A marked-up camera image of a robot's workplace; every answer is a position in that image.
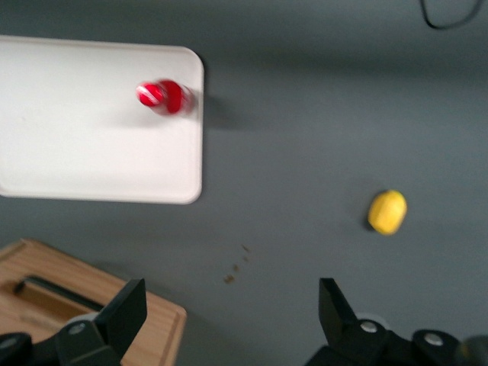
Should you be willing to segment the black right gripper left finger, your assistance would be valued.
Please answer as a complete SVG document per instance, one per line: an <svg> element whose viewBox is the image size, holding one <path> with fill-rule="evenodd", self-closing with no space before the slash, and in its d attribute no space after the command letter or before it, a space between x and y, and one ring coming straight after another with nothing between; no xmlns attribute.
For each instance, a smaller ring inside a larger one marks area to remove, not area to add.
<svg viewBox="0 0 488 366"><path fill-rule="evenodd" d="M146 321L146 283L128 281L93 319L68 323L56 335L61 365L120 365Z"/></svg>

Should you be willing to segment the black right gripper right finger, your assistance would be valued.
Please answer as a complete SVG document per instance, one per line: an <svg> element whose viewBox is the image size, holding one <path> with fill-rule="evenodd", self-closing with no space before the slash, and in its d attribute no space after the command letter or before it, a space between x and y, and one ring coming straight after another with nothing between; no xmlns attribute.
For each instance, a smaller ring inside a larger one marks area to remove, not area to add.
<svg viewBox="0 0 488 366"><path fill-rule="evenodd" d="M409 341L372 319L359 319L336 281L319 280L319 321L327 344L308 365L415 365Z"/></svg>

